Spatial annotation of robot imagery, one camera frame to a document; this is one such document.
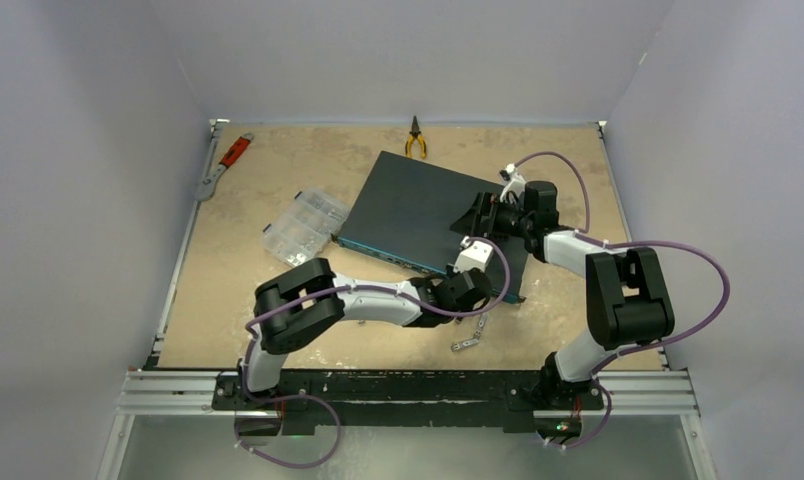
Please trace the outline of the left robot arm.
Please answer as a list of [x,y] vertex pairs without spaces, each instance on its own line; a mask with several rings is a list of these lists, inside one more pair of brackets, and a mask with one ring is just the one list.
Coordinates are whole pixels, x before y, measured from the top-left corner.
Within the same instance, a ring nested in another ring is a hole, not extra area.
[[312,259],[254,291],[252,336],[241,362],[237,395],[250,408],[275,399],[288,355],[343,321],[378,321],[402,328],[436,328],[487,307],[492,284],[478,267],[399,283],[357,280]]

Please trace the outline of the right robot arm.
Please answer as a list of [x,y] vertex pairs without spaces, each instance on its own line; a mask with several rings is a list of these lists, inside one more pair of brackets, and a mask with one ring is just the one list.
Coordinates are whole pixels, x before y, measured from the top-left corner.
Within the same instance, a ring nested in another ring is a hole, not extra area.
[[593,370],[606,358],[663,339],[675,320],[656,252],[608,250],[568,229],[557,195],[548,181],[527,183],[520,194],[483,192],[450,228],[472,237],[519,238],[535,259],[584,279],[587,328],[547,357],[535,388],[547,404],[562,407],[590,390]]

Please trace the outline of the dark grey network switch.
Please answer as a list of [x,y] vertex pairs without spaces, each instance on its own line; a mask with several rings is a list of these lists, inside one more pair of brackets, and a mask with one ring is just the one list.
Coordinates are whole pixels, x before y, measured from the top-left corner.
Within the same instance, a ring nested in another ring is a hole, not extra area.
[[463,238],[450,225],[479,193],[500,190],[496,183],[383,151],[336,243],[421,274],[444,273]]

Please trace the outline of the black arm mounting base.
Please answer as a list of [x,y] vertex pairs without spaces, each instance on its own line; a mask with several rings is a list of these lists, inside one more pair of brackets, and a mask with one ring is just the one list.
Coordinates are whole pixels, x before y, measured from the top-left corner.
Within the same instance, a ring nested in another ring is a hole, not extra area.
[[580,415],[600,413],[599,388],[558,386],[539,370],[283,369],[272,389],[247,395],[241,376],[215,380],[215,411],[281,420],[284,435],[344,426],[499,428],[505,433],[578,435]]

